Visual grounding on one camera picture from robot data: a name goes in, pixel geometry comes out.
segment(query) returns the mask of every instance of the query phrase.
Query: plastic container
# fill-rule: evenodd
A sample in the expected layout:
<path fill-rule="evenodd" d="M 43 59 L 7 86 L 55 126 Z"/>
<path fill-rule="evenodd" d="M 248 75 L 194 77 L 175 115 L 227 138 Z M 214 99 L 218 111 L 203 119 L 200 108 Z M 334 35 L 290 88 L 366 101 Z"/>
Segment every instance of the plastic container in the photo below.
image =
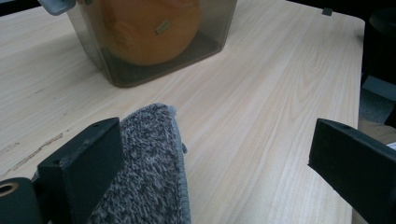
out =
<path fill-rule="evenodd" d="M 67 12 L 78 39 L 114 85 L 132 87 L 224 47 L 236 0 L 39 0 Z"/>

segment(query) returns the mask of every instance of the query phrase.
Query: screw hole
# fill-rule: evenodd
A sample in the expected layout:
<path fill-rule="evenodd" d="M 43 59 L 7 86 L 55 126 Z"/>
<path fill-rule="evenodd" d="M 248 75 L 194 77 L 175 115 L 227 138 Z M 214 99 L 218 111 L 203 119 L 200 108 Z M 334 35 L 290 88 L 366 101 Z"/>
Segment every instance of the screw hole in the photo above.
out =
<path fill-rule="evenodd" d="M 12 193 L 17 188 L 18 188 L 18 183 L 15 183 L 15 182 L 6 183 L 6 184 L 0 186 L 0 197 L 6 196 L 9 193 Z"/>

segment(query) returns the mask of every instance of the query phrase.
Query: black plastic bracket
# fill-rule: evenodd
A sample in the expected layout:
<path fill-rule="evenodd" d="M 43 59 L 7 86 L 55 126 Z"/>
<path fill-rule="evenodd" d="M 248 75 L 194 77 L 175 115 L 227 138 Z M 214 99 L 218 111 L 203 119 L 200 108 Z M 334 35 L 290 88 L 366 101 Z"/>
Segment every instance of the black plastic bracket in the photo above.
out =
<path fill-rule="evenodd" d="M 37 166 L 0 182 L 0 223 L 86 223 L 123 167 L 118 118 L 94 123 Z"/>
<path fill-rule="evenodd" d="M 369 223 L 396 223 L 392 148 L 345 124 L 318 119 L 308 165 Z"/>
<path fill-rule="evenodd" d="M 326 15 L 326 16 L 331 16 L 332 15 L 332 8 L 329 8 L 329 7 L 323 8 L 322 14 Z"/>

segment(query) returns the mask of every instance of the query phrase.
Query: orange object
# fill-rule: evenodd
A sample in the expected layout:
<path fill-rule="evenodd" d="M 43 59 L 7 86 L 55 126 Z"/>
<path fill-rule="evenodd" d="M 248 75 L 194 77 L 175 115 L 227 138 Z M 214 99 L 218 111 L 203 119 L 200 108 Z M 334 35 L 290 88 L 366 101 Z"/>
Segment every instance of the orange object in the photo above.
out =
<path fill-rule="evenodd" d="M 136 65 L 174 59 L 201 21 L 198 0 L 95 0 L 85 10 L 95 32 L 102 33 L 99 42 Z"/>

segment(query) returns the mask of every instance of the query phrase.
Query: gray fabric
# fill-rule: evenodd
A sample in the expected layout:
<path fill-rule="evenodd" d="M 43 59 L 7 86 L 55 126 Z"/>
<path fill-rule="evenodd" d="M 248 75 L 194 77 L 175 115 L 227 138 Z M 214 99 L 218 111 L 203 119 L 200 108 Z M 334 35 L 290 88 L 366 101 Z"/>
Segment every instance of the gray fabric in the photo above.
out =
<path fill-rule="evenodd" d="M 390 111 L 393 109 L 393 102 L 380 95 L 361 89 L 361 99 L 359 103 L 359 116 L 377 123 L 384 123 Z"/>
<path fill-rule="evenodd" d="M 121 121 L 125 166 L 88 223 L 191 223 L 175 115 L 155 104 Z"/>

